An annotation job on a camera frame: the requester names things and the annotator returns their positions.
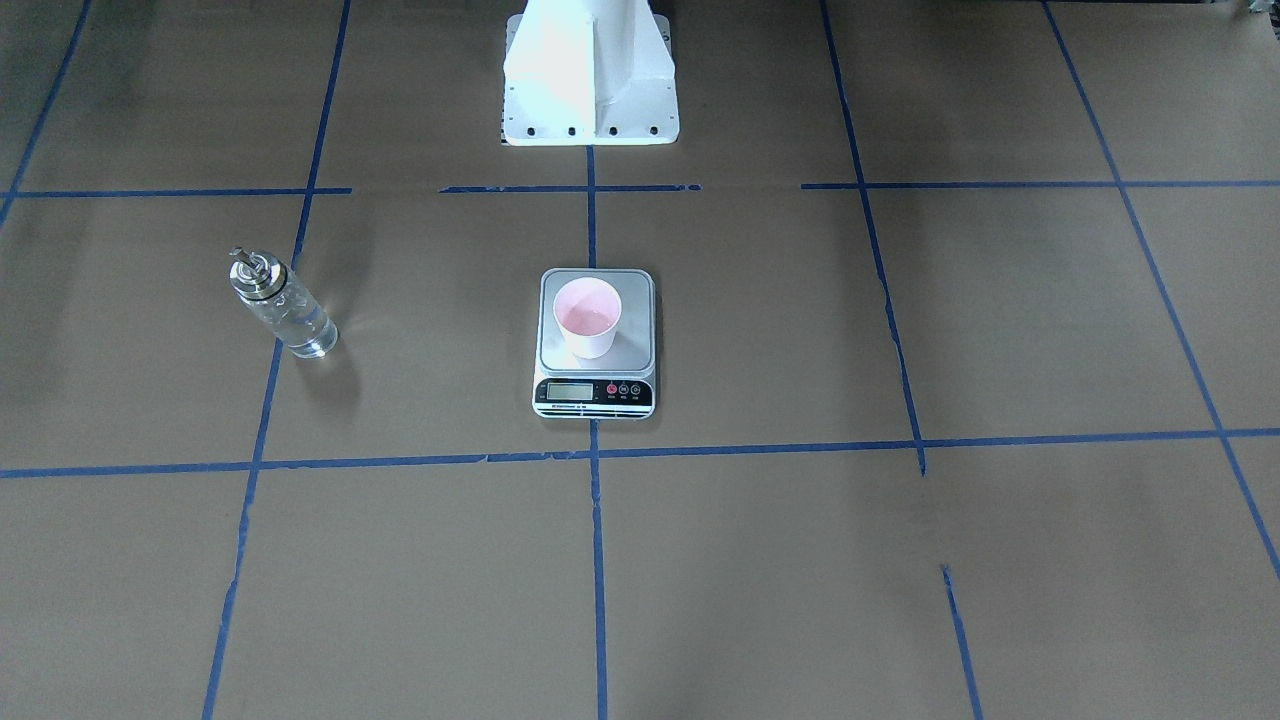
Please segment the digital kitchen scale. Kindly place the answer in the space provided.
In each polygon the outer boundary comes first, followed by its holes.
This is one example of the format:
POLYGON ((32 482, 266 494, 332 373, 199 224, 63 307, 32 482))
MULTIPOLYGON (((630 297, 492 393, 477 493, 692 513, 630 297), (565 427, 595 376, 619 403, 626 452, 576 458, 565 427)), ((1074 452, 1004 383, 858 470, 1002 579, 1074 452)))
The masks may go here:
POLYGON ((639 269, 553 268, 540 279, 531 406, 543 418, 645 419, 657 409, 657 284, 639 269), (591 275, 613 284, 623 311, 611 350, 573 356, 552 310, 557 291, 591 275))

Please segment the clear glass sauce bottle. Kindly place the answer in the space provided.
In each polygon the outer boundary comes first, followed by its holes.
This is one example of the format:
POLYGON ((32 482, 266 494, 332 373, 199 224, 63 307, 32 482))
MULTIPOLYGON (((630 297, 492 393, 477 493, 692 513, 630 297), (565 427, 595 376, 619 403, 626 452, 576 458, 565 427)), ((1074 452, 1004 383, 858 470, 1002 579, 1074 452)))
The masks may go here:
POLYGON ((271 252, 234 247, 229 283, 238 300, 301 359, 326 356, 339 331, 323 305, 283 260, 271 252))

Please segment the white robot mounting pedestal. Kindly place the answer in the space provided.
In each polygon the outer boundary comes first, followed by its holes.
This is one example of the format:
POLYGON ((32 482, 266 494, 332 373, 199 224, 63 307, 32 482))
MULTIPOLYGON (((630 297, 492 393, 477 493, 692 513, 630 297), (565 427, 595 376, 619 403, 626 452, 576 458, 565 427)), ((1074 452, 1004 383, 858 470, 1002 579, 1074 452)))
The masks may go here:
POLYGON ((516 147, 681 135, 671 24, 649 1, 529 1, 506 22, 500 136, 516 147))

